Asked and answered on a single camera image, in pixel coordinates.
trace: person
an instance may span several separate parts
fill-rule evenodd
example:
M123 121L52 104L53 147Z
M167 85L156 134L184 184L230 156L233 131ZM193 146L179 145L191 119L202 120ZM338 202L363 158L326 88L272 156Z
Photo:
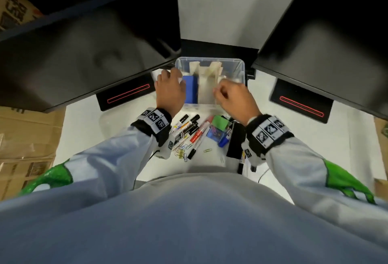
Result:
M215 98L295 205L236 173L183 173L134 190L183 106L180 77L162 71L156 109L0 204L3 263L387 262L387 204L262 114L243 84L222 80Z

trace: blue block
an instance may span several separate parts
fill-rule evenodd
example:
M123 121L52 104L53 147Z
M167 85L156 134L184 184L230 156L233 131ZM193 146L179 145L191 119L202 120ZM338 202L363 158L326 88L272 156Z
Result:
M186 100L185 104L198 103L198 77L197 76L183 76L186 82Z

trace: black monitor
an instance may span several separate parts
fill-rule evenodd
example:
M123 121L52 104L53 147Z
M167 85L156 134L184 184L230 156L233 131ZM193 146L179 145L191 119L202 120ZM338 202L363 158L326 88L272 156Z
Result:
M388 0L293 0L253 67L388 119Z
M0 105L49 112L179 55L178 0L91 0L0 34Z

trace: cable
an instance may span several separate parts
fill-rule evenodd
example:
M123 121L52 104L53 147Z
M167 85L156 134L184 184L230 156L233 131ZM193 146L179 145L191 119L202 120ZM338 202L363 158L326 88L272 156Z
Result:
M267 170L265 170L265 172L263 173L263 175L261 175L260 176L260 178L259 178L259 181L257 182L257 183L259 183L260 182L260 179L265 175L265 173L267 173L268 172L268 170L269 170L269 168L267 169Z
M155 151L152 156L148 159L148 161L154 156L154 154L156 154L158 151L160 151L159 149L157 151Z

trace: clear plastic bin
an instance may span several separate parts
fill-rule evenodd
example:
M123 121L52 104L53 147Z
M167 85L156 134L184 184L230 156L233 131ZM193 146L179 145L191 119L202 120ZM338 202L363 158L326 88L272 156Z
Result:
M212 61L220 61L222 63L221 77L224 76L238 83L245 83L245 64L237 58L210 58L210 57L180 57L175 62L175 67L182 73L189 73L189 63L199 61L202 67L210 66ZM212 104L185 104L184 108L193 109L215 109L222 110L220 105Z

